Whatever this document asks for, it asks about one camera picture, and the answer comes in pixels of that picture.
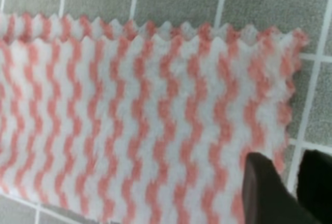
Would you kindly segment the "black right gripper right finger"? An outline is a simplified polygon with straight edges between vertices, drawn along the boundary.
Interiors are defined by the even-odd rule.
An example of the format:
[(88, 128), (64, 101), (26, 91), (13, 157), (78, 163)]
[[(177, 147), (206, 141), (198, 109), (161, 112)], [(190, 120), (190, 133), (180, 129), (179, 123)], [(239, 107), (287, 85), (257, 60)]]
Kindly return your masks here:
[(306, 150), (298, 173), (297, 199), (321, 223), (331, 223), (331, 156)]

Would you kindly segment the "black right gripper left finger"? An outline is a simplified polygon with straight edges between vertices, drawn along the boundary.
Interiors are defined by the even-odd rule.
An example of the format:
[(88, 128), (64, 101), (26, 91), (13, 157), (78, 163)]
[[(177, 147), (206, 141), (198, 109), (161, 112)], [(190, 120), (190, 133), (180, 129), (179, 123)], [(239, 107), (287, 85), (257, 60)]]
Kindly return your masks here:
[(245, 159), (242, 201), (245, 223), (319, 223), (287, 191), (272, 161), (258, 152)]

